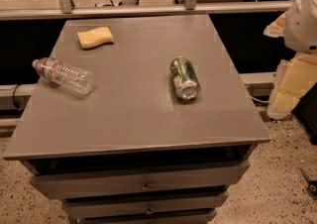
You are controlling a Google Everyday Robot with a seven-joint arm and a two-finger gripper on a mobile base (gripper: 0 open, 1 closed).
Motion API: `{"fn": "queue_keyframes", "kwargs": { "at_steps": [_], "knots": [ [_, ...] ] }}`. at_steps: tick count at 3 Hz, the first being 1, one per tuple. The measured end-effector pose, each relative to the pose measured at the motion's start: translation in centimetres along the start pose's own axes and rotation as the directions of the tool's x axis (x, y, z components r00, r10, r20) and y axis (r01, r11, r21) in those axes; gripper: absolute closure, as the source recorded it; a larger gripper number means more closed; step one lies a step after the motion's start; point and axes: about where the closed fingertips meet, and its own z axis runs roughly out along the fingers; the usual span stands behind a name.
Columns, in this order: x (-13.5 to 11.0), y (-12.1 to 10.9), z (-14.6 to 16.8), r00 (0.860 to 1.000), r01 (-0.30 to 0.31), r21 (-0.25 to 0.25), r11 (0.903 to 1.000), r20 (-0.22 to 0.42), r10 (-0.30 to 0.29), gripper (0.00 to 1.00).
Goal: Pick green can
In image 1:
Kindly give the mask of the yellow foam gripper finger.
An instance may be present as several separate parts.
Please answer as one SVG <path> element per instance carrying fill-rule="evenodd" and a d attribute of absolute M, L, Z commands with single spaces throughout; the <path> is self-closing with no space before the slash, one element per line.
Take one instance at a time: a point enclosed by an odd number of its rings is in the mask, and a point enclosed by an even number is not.
<path fill-rule="evenodd" d="M 264 35 L 271 38 L 284 37 L 285 18 L 286 12 L 282 13 L 273 22 L 265 27 Z"/>
<path fill-rule="evenodd" d="M 274 120 L 288 116 L 300 99 L 317 83 L 317 55 L 297 53 L 280 61 L 266 114 Z"/>

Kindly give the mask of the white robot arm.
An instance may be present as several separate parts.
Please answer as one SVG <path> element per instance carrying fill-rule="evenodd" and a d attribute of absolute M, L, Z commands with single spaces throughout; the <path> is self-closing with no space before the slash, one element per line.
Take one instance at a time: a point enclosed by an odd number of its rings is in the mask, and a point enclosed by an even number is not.
<path fill-rule="evenodd" d="M 264 34 L 283 37 L 295 51 L 294 58 L 280 61 L 266 109 L 269 118 L 282 120 L 317 83 L 317 0 L 294 0 Z"/>

